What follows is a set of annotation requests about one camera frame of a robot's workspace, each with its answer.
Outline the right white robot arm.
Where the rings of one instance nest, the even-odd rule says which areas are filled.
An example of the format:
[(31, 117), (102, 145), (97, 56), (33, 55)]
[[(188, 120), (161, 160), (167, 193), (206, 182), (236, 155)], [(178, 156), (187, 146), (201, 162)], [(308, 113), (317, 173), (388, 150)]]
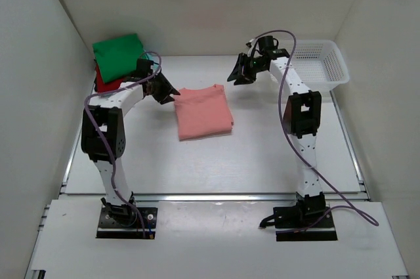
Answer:
[(297, 156), (296, 203), (274, 212), (260, 222), (260, 228), (292, 221), (297, 228), (310, 226), (326, 212), (326, 200), (316, 173), (316, 138), (321, 119), (322, 96), (312, 91), (291, 67), (284, 49), (265, 51), (252, 58), (240, 53), (227, 81), (234, 85), (255, 82), (257, 74), (268, 71), (280, 84), (279, 115), (285, 138)]

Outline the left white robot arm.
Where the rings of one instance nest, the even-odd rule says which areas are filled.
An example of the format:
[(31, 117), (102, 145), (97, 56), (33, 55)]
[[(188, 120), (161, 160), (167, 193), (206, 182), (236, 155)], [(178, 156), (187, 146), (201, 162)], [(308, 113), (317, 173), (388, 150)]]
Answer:
[(101, 199), (102, 205), (124, 228), (144, 223), (122, 165), (127, 143), (124, 117), (147, 96), (159, 104), (167, 104), (179, 94), (161, 72), (149, 71), (143, 75), (128, 75), (117, 89), (97, 91), (85, 100), (81, 149), (100, 173), (106, 193)]

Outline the pink t shirt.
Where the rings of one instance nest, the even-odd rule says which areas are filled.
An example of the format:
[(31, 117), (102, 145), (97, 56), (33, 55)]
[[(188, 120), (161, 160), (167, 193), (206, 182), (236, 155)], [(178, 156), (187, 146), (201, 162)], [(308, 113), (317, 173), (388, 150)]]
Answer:
[(175, 112), (180, 140), (200, 139), (232, 132), (234, 118), (227, 103), (224, 86), (179, 90)]

